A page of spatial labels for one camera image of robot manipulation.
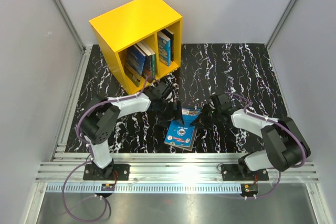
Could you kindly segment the orange 130-storey treehouse book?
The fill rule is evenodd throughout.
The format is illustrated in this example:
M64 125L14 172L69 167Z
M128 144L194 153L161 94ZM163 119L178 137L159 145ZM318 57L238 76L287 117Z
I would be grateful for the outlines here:
M182 108L182 120L170 123L164 143L186 151L191 151L195 142L197 129L191 123L199 116L200 109Z

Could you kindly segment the dark Tale of Two Cities book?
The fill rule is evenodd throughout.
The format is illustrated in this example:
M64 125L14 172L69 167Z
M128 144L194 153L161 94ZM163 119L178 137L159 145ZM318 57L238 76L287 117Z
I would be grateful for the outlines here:
M145 53L146 59L144 62L142 76L144 78L148 76L153 76L153 68L152 68L152 56L154 55L154 51L149 47L146 42L138 42L137 46Z

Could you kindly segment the green 104-storey treehouse book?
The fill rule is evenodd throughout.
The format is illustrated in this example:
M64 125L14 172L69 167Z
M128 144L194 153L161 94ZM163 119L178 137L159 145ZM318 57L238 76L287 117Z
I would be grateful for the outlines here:
M152 50L152 48L146 43L143 42L145 47L148 49L148 51L151 53L151 58L152 58L152 72L153 72L153 78L156 78L156 54L155 51Z

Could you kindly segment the blue Animal Farm book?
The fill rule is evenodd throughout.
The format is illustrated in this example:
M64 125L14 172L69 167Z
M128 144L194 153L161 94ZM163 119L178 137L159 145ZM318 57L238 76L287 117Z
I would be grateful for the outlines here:
M137 45L127 49L124 72L136 87L140 86L145 60L146 54Z

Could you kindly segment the light blue treehouse book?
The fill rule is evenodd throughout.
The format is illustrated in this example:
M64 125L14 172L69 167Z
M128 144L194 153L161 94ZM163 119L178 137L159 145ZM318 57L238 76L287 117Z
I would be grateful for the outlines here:
M171 39L162 31L158 31L157 41L160 62L169 67L171 65Z

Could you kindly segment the dark Three book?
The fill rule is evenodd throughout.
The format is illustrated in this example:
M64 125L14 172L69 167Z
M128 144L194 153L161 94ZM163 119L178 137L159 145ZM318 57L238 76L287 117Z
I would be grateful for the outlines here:
M171 61L174 61L174 33L169 28L165 28L164 30L171 40Z

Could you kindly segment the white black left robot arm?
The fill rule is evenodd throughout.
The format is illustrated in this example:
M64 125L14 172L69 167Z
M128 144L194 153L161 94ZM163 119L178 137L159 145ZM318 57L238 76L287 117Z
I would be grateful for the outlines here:
M121 122L141 113L155 113L156 123L165 128L173 121L184 123L182 103L165 82L143 87L132 95L91 100L76 125L76 136L90 153L85 163L85 180L117 178L122 168L115 165L109 141L121 129Z

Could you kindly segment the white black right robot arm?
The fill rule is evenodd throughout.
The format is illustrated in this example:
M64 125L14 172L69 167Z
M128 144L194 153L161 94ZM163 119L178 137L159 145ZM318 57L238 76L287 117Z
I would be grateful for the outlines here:
M222 165L224 180L229 176L251 180L268 169L282 173L305 164L311 149L292 118L269 118L254 113L248 109L248 100L243 108L233 106L230 95L229 92L212 94L191 125L197 129L209 129L217 123L229 124L262 138L264 150L242 156L235 168Z

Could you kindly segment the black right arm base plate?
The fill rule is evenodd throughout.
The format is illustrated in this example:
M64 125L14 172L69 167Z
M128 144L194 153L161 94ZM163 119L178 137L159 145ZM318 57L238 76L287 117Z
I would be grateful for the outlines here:
M223 181L268 181L268 172L265 169L250 171L243 164L222 164L221 175Z

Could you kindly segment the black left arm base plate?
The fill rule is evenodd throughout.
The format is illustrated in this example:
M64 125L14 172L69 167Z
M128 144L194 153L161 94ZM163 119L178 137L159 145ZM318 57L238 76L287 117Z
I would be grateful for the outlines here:
M128 164L112 164L106 168L99 168L93 163L85 166L83 180L128 181L129 173L130 165Z

